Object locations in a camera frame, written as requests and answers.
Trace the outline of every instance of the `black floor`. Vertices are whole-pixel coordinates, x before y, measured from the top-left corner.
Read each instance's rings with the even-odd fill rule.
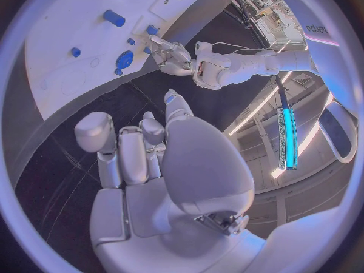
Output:
[[[191,41],[187,46],[191,53],[199,40],[257,47],[250,32],[224,13]],[[233,50],[225,45],[214,48],[220,53]],[[151,111],[164,124],[163,97],[171,88],[185,97],[195,116],[224,130],[267,81],[267,77],[256,76],[243,84],[208,90],[197,87],[191,77],[156,71],[123,84],[83,107],[46,139],[24,170],[16,195],[34,227],[56,252],[83,272],[104,272],[89,236],[92,203],[101,189],[96,155],[78,147],[73,135],[76,123],[90,112],[104,111],[113,116],[118,130],[138,125],[143,113]],[[13,269],[29,272],[24,267]]]

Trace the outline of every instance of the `white panel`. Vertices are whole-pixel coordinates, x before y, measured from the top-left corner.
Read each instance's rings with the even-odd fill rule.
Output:
[[[175,8],[171,0],[166,5],[173,9],[158,8],[158,1],[56,0],[44,11],[25,42],[29,84],[44,119],[83,93],[118,78],[116,60],[126,50],[133,51],[134,60],[123,75],[139,71],[148,57],[143,52],[149,40],[146,27],[154,25],[163,36],[196,0],[177,0],[181,4]],[[158,15],[149,10],[152,5]],[[108,9],[126,23],[117,27],[104,20]],[[135,36],[137,23],[143,29]],[[128,38],[136,44],[129,45]],[[70,52],[73,47],[81,50],[77,58]]]

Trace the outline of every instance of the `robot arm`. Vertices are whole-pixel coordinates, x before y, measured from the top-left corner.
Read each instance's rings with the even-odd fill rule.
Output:
[[[310,71],[317,69],[307,50],[277,53],[262,50],[255,55],[230,53],[222,55],[212,52],[212,44],[197,42],[196,60],[179,43],[173,44],[151,35],[150,40],[157,50],[153,58],[164,73],[177,76],[192,75],[201,87],[217,90],[229,84],[245,82],[253,75],[271,76],[280,71]]]

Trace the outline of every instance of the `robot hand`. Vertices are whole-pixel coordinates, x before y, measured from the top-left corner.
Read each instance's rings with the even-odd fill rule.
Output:
[[[317,69],[307,50],[277,53],[262,50],[255,55],[230,53],[222,55],[212,52],[212,44],[197,42],[196,61],[179,43],[173,44],[151,35],[153,58],[164,73],[177,76],[192,75],[201,87],[217,90],[229,84],[247,81],[253,75],[272,76],[280,71],[310,71],[317,75]]]

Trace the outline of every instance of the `blue knob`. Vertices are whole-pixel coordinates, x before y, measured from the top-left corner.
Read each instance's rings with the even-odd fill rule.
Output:
[[[147,53],[148,55],[150,55],[152,53],[152,51],[150,50],[150,48],[145,47],[144,48],[144,53]]]
[[[116,61],[116,66],[118,69],[122,70],[125,68],[128,68],[134,59],[134,54],[132,51],[127,50],[126,52],[123,52],[119,58]]]
[[[159,30],[155,26],[148,26],[147,27],[147,33],[148,35],[156,35]]]
[[[132,39],[132,38],[128,38],[127,41],[126,41],[128,44],[131,44],[132,46],[135,45],[135,40]]]
[[[77,47],[72,47],[71,53],[72,53],[72,56],[77,58],[78,56],[80,56],[81,50],[79,48],[77,48]]]
[[[120,16],[119,14],[115,13],[112,10],[106,10],[104,12],[104,19],[111,22],[113,25],[117,27],[121,27],[125,24],[125,18]]]
[[[118,76],[121,76],[123,74],[123,71],[120,70],[119,68],[116,68],[114,73],[117,74]]]

